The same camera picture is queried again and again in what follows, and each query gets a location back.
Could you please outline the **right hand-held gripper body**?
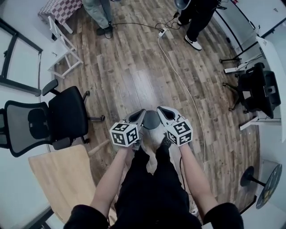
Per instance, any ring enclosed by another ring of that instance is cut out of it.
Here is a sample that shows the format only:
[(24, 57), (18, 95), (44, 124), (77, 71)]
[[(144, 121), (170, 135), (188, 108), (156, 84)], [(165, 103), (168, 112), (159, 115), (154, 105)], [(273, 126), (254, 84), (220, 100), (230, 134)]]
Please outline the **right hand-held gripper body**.
[(157, 107), (160, 121), (165, 128), (168, 139), (178, 147), (193, 140), (193, 128), (188, 119), (180, 112), (167, 106)]

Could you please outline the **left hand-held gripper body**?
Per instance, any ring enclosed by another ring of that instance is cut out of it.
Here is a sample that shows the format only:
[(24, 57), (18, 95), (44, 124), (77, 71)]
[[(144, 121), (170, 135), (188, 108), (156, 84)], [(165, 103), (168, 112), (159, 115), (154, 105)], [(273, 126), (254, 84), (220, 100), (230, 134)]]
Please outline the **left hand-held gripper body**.
[(123, 120), (115, 123), (109, 130), (112, 143), (121, 147), (132, 146), (133, 150), (139, 150), (141, 145), (143, 120), (145, 109), (128, 114)]

